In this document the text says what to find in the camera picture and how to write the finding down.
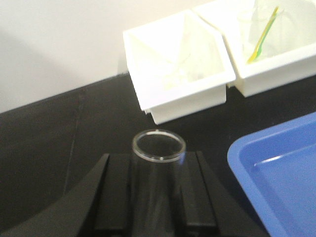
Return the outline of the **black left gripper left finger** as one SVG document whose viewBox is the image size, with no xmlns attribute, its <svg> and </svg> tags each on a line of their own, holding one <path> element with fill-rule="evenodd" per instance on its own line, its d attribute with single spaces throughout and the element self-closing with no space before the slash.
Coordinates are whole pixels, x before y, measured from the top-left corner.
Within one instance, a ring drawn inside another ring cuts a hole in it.
<svg viewBox="0 0 316 237">
<path fill-rule="evenodd" d="M 68 193 L 2 237 L 124 237 L 129 154 L 104 154 Z"/>
</svg>

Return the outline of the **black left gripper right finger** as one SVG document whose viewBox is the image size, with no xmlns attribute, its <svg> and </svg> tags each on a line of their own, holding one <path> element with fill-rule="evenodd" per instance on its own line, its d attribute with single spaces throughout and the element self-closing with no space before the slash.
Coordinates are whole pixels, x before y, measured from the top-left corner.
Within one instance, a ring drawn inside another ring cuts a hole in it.
<svg viewBox="0 0 316 237">
<path fill-rule="evenodd" d="M 182 199 L 187 237 L 267 237 L 227 160 L 187 152 Z"/>
</svg>

